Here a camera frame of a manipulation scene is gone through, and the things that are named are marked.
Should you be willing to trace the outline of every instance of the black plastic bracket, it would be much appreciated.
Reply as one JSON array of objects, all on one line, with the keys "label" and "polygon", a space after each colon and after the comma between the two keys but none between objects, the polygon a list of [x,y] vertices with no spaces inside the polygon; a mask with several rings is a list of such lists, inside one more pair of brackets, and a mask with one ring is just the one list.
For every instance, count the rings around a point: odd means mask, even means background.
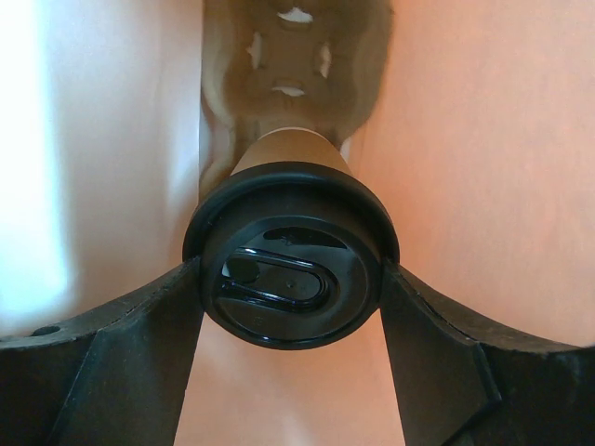
[{"label": "black plastic bracket", "polygon": [[0,444],[172,445],[203,318],[199,261],[0,340]]},{"label": "black plastic bracket", "polygon": [[595,441],[595,348],[519,332],[387,263],[380,303],[408,446]]}]

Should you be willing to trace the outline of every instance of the orange wall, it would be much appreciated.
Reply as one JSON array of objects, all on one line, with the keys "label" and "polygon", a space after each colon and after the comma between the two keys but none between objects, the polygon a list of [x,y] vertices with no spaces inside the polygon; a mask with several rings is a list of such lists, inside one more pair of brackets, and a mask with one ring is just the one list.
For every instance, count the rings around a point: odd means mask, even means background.
[{"label": "orange wall", "polygon": [[536,335],[595,342],[595,4],[397,0],[354,171],[403,264]]}]

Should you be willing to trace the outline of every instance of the circular cap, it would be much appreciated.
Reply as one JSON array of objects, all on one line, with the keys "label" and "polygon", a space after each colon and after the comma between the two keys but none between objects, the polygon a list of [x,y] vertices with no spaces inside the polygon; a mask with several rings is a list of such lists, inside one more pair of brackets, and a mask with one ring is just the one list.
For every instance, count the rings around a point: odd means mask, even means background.
[{"label": "circular cap", "polygon": [[377,309],[387,255],[370,215],[316,181],[264,181],[235,194],[232,179],[199,208],[184,243],[185,259],[202,256],[207,314],[269,348],[316,348],[359,328]]}]

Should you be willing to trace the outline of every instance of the screw hole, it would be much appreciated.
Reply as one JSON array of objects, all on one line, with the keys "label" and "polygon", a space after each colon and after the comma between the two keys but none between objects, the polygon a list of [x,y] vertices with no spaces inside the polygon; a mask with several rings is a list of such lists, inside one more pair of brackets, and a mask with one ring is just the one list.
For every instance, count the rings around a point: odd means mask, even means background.
[{"label": "screw hole", "polygon": [[299,98],[300,96],[304,96],[306,92],[297,86],[289,86],[289,85],[278,85],[272,88],[272,91],[281,91],[282,93],[290,96],[291,98]]},{"label": "screw hole", "polygon": [[262,61],[262,35],[260,33],[254,33],[252,45],[246,51],[252,56],[252,69],[256,70]]},{"label": "screw hole", "polygon": [[49,325],[47,327],[38,328],[33,333],[31,333],[31,336],[36,337],[36,336],[51,335],[52,333],[56,333],[59,331],[60,331],[60,328],[58,326]]},{"label": "screw hole", "polygon": [[308,14],[298,7],[294,7],[289,12],[279,12],[277,15],[283,20],[293,21],[294,23],[312,23],[314,21],[312,14]]},{"label": "screw hole", "polygon": [[325,42],[320,48],[320,61],[320,74],[324,79],[328,79],[331,64],[333,63],[333,54],[331,53],[331,46],[328,42]]}]

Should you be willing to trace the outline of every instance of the cylinder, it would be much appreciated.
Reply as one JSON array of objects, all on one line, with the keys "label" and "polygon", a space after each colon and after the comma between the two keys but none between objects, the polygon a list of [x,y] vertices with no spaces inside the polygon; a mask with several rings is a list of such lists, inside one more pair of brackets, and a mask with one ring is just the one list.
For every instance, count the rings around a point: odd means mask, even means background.
[{"label": "cylinder", "polygon": [[304,128],[282,128],[252,144],[232,174],[261,164],[302,162],[325,165],[351,176],[345,160],[323,136]]}]

